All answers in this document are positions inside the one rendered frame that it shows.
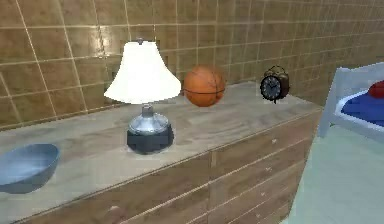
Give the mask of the wooden chest of drawers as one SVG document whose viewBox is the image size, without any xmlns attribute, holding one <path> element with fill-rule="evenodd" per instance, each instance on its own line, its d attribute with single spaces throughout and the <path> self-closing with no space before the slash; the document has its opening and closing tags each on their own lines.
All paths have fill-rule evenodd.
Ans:
<svg viewBox="0 0 384 224">
<path fill-rule="evenodd" d="M 0 153 L 52 143 L 52 179 L 23 195 L 0 193 L 0 224 L 279 224 L 296 194 L 321 108 L 289 96 L 263 100 L 254 83 L 216 105 L 159 105 L 171 147 L 139 155 L 126 144 L 134 106 L 0 132 Z"/>
</svg>

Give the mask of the pale blue bed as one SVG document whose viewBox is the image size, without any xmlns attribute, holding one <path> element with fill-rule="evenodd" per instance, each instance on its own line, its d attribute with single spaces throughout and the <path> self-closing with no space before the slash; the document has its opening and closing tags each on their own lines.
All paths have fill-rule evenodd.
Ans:
<svg viewBox="0 0 384 224">
<path fill-rule="evenodd" d="M 384 143 L 384 98 L 368 94 L 384 81 L 384 62 L 359 68 L 337 68 L 320 119 L 317 136 L 324 138 L 332 124 Z"/>
</svg>

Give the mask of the black alarm clock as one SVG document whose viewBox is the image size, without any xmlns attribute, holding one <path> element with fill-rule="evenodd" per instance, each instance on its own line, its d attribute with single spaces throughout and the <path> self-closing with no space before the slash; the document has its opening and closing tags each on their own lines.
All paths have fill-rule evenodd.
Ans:
<svg viewBox="0 0 384 224">
<path fill-rule="evenodd" d="M 260 92 L 264 99 L 276 103 L 285 98 L 289 90 L 289 75 L 283 67 L 274 65 L 264 73 L 260 83 Z"/>
</svg>

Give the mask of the red pillow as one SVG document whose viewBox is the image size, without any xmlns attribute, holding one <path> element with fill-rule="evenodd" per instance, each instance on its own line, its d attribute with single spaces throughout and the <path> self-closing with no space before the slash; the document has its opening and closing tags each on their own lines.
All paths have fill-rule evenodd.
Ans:
<svg viewBox="0 0 384 224">
<path fill-rule="evenodd" d="M 376 99 L 384 98 L 384 80 L 372 84 L 368 90 L 368 94 Z"/>
</svg>

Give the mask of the orange basketball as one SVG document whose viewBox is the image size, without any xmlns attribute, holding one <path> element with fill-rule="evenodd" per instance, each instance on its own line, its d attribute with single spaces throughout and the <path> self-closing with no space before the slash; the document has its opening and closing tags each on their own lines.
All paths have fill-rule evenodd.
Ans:
<svg viewBox="0 0 384 224">
<path fill-rule="evenodd" d="M 224 96 L 225 78 L 212 66 L 195 66 L 183 81 L 184 96 L 195 106 L 210 107 Z"/>
</svg>

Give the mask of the blue bowl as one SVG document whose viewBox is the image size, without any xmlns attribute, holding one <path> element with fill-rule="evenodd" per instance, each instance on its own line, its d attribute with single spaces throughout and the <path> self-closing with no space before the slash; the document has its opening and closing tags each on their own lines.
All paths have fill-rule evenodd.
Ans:
<svg viewBox="0 0 384 224">
<path fill-rule="evenodd" d="M 0 192 L 26 194 L 53 176 L 60 149 L 48 143 L 30 144 L 0 154 Z"/>
</svg>

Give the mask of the white shade table lamp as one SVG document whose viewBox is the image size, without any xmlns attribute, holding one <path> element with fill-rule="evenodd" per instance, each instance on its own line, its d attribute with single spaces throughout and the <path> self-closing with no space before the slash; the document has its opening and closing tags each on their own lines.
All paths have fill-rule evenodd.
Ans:
<svg viewBox="0 0 384 224">
<path fill-rule="evenodd" d="M 155 42 L 137 39 L 124 45 L 119 69 L 104 96 L 142 106 L 127 128 L 127 145 L 132 151 L 153 154 L 172 145 L 172 125 L 154 111 L 153 103 L 174 98 L 180 91 L 180 81 L 167 68 Z"/>
</svg>

